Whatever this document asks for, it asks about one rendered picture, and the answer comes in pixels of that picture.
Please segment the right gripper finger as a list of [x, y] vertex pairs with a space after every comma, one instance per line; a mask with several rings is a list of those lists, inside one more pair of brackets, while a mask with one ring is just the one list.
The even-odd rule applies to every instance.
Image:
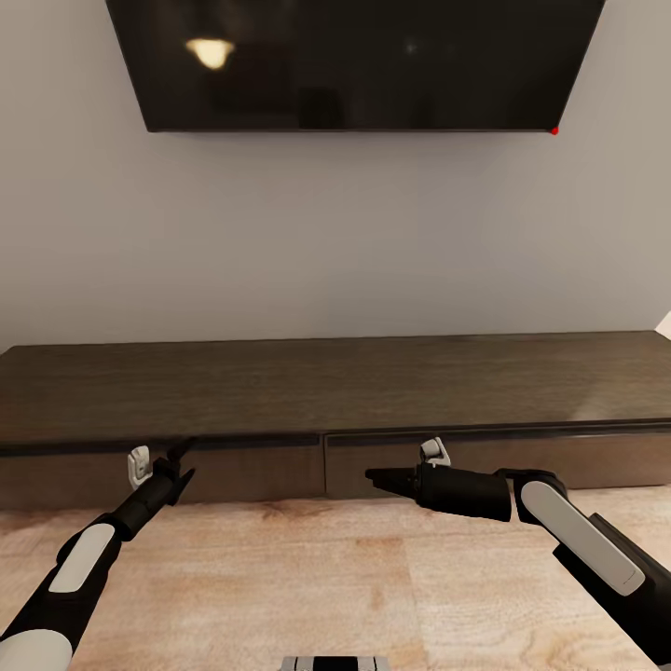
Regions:
[[416, 468], [368, 469], [365, 470], [365, 477], [416, 492], [421, 486], [421, 465]]
[[392, 492], [394, 494], [398, 494], [399, 496], [404, 496], [413, 500], [416, 499], [416, 504], [420, 504], [419, 488], [416, 490], [416, 492], [412, 492], [412, 490], [406, 490], [406, 488], [399, 488], [398, 486], [388, 485], [388, 483], [380, 483], [380, 481], [373, 481], [373, 487], [379, 488], [381, 490], [387, 490], [388, 492]]

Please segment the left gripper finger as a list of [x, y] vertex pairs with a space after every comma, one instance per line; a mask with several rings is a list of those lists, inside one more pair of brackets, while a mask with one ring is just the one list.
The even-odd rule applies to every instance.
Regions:
[[179, 481], [179, 494], [181, 495], [183, 493], [183, 490], [186, 488], [186, 485], [191, 481], [191, 478], [193, 477], [195, 473], [194, 469], [191, 469], [186, 475], [180, 476], [180, 481]]
[[167, 452], [167, 458], [181, 467], [180, 459], [186, 454], [187, 450], [197, 441], [197, 437], [192, 436], [190, 439], [183, 441], [178, 446], [171, 448]]

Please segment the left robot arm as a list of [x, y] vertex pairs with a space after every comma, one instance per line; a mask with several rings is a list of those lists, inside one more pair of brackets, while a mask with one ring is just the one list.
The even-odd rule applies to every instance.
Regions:
[[165, 504], [174, 506], [191, 481], [195, 470], [180, 476], [180, 459], [196, 441], [192, 436], [171, 448], [167, 459], [153, 462], [151, 473], [147, 445], [132, 450], [129, 479], [135, 492], [65, 545], [58, 566], [0, 637], [0, 671], [67, 671], [122, 542], [132, 541]]

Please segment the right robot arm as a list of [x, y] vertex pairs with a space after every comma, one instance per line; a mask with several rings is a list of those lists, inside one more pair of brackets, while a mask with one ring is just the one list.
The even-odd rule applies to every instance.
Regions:
[[661, 671], [671, 671], [671, 572], [597, 513], [585, 516], [552, 471], [450, 469], [440, 437], [420, 448], [416, 468], [368, 469], [373, 487], [445, 514], [508, 522], [514, 480], [520, 522], [544, 526], [554, 556]]

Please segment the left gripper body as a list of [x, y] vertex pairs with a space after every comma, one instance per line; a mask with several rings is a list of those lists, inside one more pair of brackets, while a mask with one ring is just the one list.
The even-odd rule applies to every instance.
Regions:
[[153, 476], [131, 496], [144, 504], [153, 519], [165, 504], [174, 506], [179, 500], [180, 466], [169, 459], [153, 462]]

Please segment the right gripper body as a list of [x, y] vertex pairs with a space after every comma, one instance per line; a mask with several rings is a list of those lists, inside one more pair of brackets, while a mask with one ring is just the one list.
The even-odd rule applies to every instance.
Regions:
[[479, 487], [476, 472], [433, 467], [421, 462], [419, 507], [445, 514], [479, 515]]

